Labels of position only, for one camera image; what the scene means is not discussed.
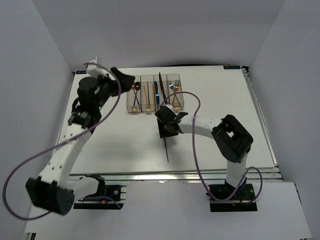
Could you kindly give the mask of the rainbow spoon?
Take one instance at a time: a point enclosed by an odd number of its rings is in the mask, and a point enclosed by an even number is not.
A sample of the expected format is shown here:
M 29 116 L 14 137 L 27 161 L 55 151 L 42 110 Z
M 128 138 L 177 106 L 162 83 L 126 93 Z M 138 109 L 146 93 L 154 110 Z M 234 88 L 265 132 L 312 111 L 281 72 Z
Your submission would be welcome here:
M 131 89 L 133 91 L 133 104 L 132 105 L 135 105 L 136 104 L 136 91 L 135 91 L 135 88 L 136 88 L 136 84 L 135 82 L 132 84 L 131 86 Z

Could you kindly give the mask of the black spoon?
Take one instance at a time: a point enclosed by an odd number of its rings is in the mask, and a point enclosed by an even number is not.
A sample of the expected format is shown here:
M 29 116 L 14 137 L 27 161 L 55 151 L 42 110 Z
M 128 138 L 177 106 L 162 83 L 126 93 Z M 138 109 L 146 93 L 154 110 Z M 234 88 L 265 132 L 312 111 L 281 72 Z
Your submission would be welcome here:
M 138 104 L 140 105 L 139 99 L 138 99 L 138 91 L 141 89 L 141 83 L 139 81 L 135 82 L 134 85 L 134 105 Z

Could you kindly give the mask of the blue chopstick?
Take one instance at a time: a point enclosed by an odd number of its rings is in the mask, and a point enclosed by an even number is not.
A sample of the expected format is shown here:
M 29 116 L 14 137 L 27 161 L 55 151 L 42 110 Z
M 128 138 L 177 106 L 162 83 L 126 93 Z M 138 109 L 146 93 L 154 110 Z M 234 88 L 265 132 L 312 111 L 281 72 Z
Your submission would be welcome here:
M 149 88 L 149 83 L 147 82 L 147 104 L 148 108 L 151 106 L 151 94 L 150 94 L 150 88 Z
M 164 142 L 164 147 L 165 147 L 166 160 L 167 160 L 167 163 L 169 163 L 168 147 L 167 147 L 167 141 L 166 141 L 165 137 L 163 138 L 163 142 Z

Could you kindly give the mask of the orange chopstick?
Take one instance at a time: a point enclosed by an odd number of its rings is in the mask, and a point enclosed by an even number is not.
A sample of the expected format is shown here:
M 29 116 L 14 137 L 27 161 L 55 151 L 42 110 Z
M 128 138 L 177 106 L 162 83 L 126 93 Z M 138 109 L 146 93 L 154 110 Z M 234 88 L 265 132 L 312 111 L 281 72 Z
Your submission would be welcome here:
M 152 84 L 152 97 L 153 97 L 153 104 L 156 106 L 156 93 L 155 93 L 155 84 Z
M 147 94 L 146 85 L 143 85 L 143 92 L 144 92 L 145 104 L 147 104 L 148 103 L 148 94 Z

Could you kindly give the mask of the blue knife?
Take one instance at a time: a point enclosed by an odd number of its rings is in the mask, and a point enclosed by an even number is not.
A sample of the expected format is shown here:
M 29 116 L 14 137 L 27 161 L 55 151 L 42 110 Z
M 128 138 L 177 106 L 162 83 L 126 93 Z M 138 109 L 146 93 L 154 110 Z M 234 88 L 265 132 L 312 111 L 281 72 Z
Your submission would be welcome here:
M 155 93 L 155 103 L 158 106 L 160 104 L 160 95 L 158 90 L 158 83 L 154 81 L 154 93 Z

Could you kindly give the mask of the black knife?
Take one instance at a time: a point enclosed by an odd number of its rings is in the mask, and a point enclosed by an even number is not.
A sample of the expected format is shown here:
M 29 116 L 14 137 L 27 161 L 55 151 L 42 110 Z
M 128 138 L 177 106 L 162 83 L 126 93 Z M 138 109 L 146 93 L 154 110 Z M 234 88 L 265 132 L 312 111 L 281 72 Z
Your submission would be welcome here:
M 160 89 L 162 91 L 162 95 L 163 95 L 163 100 L 165 103 L 167 103 L 167 97 L 166 97 L 166 93 L 165 93 L 165 88 L 164 88 L 164 84 L 163 84 L 163 80 L 162 80 L 162 75 L 159 72 L 158 73 L 158 78 L 159 78 L 159 83 L 160 83 Z

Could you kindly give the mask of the rainbow fork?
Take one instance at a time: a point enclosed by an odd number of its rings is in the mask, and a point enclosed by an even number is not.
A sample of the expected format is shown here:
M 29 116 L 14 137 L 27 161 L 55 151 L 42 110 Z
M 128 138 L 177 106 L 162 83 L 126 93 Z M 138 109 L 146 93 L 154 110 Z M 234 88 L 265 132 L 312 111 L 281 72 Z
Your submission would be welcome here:
M 169 84 L 169 88 L 173 91 L 173 86 L 174 86 L 174 84 L 175 84 L 175 81 L 172 82 L 171 80 L 168 80 L 168 84 Z

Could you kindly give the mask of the gold fork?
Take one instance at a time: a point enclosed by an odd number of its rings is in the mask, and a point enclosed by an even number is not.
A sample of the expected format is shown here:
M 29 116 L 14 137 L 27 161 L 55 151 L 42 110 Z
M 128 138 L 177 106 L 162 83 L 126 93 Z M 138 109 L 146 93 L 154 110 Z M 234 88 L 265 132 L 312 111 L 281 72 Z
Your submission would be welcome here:
M 175 80 L 174 86 L 173 86 L 173 88 L 172 88 L 173 92 L 176 93 L 176 92 L 179 90 L 179 87 L 180 87 L 180 82 L 179 82 L 179 80 Z M 181 107 L 181 106 L 180 106 L 180 101 L 179 101 L 177 95 L 174 95 L 174 96 L 173 96 L 172 102 L 173 102 L 173 107 L 174 107 L 174 108 L 180 108 L 180 107 Z

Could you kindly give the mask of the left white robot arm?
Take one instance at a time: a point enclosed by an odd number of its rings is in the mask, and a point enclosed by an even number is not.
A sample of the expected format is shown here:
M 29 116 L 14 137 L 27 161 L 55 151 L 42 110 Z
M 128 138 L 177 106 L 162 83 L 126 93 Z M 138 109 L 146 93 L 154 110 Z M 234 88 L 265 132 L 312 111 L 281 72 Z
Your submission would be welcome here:
M 58 147 L 37 178 L 29 178 L 25 184 L 34 206 L 64 216 L 79 199 L 90 195 L 99 200 L 105 196 L 106 187 L 100 176 L 87 175 L 77 184 L 69 183 L 68 178 L 82 148 L 102 118 L 104 104 L 109 98 L 132 90 L 136 79 L 116 67 L 112 67 L 109 73 L 114 79 L 94 69 L 79 81 L 77 98 L 73 101 L 65 129 L 66 144 Z

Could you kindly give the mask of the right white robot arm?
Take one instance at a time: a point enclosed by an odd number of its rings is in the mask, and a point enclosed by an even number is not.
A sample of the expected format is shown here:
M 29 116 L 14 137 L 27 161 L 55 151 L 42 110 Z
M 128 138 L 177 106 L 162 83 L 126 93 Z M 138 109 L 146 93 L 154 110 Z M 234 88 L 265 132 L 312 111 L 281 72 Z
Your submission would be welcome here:
M 235 116 L 228 114 L 221 120 L 188 117 L 188 113 L 176 114 L 167 106 L 154 115 L 161 138 L 194 134 L 213 139 L 227 161 L 226 195 L 233 200 L 243 195 L 246 161 L 254 139 Z

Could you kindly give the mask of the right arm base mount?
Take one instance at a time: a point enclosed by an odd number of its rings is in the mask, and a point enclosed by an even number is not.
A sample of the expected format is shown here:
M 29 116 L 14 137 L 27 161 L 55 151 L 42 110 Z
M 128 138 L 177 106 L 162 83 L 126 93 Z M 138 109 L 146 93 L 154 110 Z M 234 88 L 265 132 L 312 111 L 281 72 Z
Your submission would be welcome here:
M 231 195 L 235 189 L 225 182 L 224 184 L 208 185 L 212 195 L 220 200 L 224 200 Z M 255 191 L 251 183 L 242 183 L 237 192 L 228 201 L 217 201 L 206 193 L 209 197 L 209 206 L 212 213 L 227 212 L 257 212 L 258 207 L 255 200 Z

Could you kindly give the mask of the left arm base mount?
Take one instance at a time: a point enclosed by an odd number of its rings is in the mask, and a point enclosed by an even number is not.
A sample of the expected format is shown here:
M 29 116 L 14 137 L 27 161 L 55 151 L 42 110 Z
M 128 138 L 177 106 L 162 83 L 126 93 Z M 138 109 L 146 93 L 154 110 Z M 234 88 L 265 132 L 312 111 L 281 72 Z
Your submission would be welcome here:
M 121 210 L 126 199 L 127 186 L 107 184 L 105 178 L 87 174 L 74 183 L 73 208 L 77 210 Z

